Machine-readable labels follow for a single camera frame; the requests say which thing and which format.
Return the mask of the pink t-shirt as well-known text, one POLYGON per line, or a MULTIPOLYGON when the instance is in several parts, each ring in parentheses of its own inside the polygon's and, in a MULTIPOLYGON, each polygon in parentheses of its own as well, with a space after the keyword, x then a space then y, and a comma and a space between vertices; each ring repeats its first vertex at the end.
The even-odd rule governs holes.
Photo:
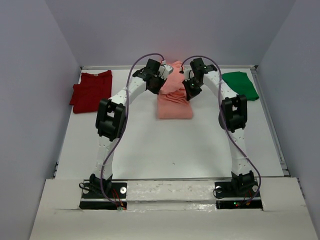
POLYGON ((193 110, 187 101, 186 90, 183 85, 184 75, 180 73, 181 61, 170 64, 173 72, 168 76, 157 96, 156 116, 161 120, 177 119, 190 120, 193 110))

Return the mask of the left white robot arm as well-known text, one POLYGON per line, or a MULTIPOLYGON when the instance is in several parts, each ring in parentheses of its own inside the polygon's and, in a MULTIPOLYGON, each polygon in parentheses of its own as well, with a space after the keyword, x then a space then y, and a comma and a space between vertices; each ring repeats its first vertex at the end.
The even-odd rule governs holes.
POLYGON ((149 59, 145 67, 128 74, 125 87, 108 99, 99 102, 95 127, 98 134, 98 152, 95 168, 89 177, 89 186, 97 196, 109 199, 112 189, 112 163, 128 123, 129 106, 141 94, 150 91, 159 94, 173 68, 149 59))

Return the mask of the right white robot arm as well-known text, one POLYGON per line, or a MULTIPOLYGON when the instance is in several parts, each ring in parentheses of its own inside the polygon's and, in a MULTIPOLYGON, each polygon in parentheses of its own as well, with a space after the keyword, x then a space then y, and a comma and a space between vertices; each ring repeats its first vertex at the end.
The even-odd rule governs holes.
POLYGON ((190 101, 202 91, 202 86, 208 87, 218 99, 220 127, 225 131, 231 153, 231 181, 228 184, 235 196, 242 196, 256 184, 252 165, 246 154, 244 130, 248 121, 247 97, 232 90, 222 79, 220 68, 206 65, 201 57, 190 62, 191 70, 182 66, 180 73, 184 74, 186 100, 190 101))

